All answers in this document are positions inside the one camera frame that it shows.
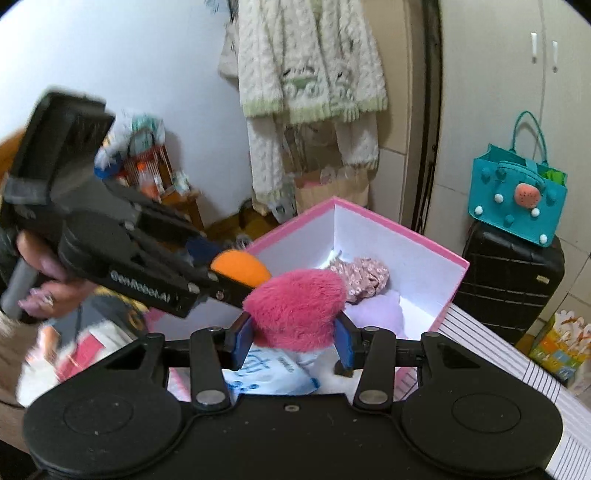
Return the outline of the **person's left hand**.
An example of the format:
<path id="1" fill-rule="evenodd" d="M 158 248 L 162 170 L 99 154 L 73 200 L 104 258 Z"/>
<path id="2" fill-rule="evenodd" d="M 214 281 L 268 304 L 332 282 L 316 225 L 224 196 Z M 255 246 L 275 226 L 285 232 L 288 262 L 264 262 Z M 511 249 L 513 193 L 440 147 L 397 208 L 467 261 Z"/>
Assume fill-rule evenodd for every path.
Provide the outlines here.
<path id="1" fill-rule="evenodd" d="M 18 302 L 19 307 L 33 318 L 60 318 L 75 310 L 97 286 L 90 281 L 68 277 L 52 250 L 33 233 L 21 231 L 17 248 L 22 258 L 49 281 L 31 289 Z"/>

